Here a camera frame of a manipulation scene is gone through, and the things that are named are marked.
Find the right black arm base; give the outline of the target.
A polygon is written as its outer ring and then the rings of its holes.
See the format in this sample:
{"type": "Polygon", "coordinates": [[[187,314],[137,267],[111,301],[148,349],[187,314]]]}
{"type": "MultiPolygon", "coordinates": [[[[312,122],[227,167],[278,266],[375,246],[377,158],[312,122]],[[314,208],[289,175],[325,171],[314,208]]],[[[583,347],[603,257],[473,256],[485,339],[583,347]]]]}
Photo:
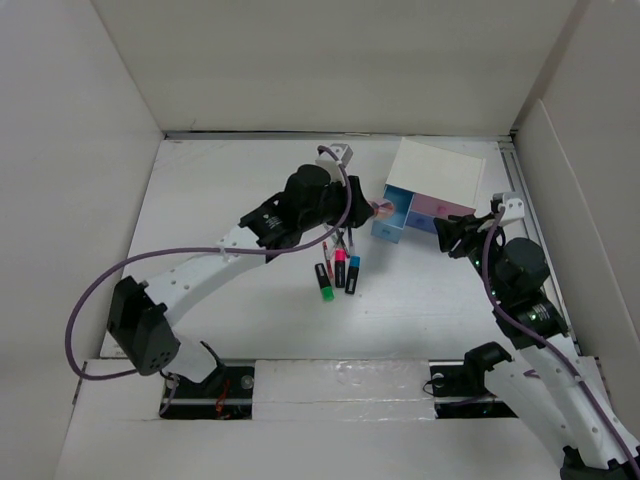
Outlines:
{"type": "Polygon", "coordinates": [[[468,351],[462,360],[429,362],[430,378],[422,390],[434,399],[435,417],[448,419],[516,418],[485,385],[485,374],[513,357],[496,342],[468,351]]]}

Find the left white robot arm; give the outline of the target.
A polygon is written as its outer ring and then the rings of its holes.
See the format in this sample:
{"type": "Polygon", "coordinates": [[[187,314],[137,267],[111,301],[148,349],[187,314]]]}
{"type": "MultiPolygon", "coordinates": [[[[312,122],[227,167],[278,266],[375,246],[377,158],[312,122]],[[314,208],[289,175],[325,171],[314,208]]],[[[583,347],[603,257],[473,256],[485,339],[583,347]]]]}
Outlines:
{"type": "Polygon", "coordinates": [[[177,323],[217,289],[240,274],[297,250],[302,235],[322,224],[358,228],[372,218],[360,180],[306,164],[283,191],[244,215],[213,252],[138,282],[127,276],[114,289],[108,331],[135,371],[175,373],[201,396],[222,387],[218,357],[205,343],[179,338],[177,323]]]}

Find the pink drawer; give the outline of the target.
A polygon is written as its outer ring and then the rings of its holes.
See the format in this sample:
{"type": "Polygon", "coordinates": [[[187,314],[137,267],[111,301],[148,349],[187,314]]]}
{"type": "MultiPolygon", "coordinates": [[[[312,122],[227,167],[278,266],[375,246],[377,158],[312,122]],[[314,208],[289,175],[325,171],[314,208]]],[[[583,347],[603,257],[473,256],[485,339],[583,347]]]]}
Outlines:
{"type": "Polygon", "coordinates": [[[424,194],[415,193],[410,210],[431,217],[448,218],[454,216],[473,215],[476,211],[474,207],[468,207],[457,203],[452,203],[439,198],[430,197],[424,194]]]}

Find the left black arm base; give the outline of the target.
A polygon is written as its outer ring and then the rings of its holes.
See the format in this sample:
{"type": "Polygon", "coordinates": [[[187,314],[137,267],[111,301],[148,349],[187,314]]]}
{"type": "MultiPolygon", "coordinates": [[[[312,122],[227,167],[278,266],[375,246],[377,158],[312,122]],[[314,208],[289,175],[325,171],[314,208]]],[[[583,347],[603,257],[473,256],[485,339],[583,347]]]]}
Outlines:
{"type": "Polygon", "coordinates": [[[224,362],[204,341],[201,345],[217,363],[203,382],[164,374],[165,387],[159,417],[165,420],[250,420],[255,386],[255,362],[224,362]]]}

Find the light blue drawer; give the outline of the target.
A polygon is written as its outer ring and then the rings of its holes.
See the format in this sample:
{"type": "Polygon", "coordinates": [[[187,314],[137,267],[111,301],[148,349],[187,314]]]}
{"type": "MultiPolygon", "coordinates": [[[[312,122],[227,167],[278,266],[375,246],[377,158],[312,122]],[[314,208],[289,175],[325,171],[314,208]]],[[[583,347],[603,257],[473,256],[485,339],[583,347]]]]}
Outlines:
{"type": "Polygon", "coordinates": [[[390,200],[395,206],[394,215],[383,221],[373,220],[371,235],[397,244],[404,232],[405,222],[413,200],[413,192],[392,185],[386,185],[382,198],[390,200]]]}

